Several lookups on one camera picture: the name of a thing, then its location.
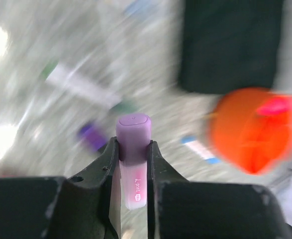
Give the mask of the green cap white marker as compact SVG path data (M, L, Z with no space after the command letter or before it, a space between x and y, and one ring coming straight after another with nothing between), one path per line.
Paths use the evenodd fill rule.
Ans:
M131 114L138 111L132 103L126 101L110 88L103 88L91 78L80 74L78 69L79 66L70 69L57 61L51 61L44 67L40 76L46 83L107 111L120 114Z

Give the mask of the orange round pen holder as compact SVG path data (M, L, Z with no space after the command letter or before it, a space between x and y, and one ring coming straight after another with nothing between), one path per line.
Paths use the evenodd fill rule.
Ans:
M223 96L209 120L209 141L217 156L248 174L262 174L292 154L292 112L260 116L256 110L275 96L244 88Z

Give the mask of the light pink highlighter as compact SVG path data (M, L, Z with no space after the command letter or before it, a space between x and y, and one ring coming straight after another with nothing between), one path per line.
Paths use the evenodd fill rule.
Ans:
M142 113L121 116L116 123L119 165L127 209L147 203L147 148L151 141L151 120Z

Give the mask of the pink cap black highlighter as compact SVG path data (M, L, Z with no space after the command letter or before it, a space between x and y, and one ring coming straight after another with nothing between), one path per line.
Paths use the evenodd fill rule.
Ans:
M291 96L275 96L267 100L256 110L260 116L273 116L282 113L292 112Z

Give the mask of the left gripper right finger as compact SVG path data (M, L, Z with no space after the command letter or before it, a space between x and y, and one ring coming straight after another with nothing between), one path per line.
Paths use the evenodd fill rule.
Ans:
M147 147L150 239L292 239L292 226L265 186L194 182Z

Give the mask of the purple cap black highlighter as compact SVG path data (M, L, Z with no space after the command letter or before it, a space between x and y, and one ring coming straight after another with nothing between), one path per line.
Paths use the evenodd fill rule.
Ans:
M104 152L109 141L95 121L83 125L78 131L78 137L89 149L100 154Z

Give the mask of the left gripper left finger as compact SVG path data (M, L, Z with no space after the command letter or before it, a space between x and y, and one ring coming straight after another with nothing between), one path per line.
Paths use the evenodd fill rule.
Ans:
M118 239L121 235L118 143L63 182L46 238Z

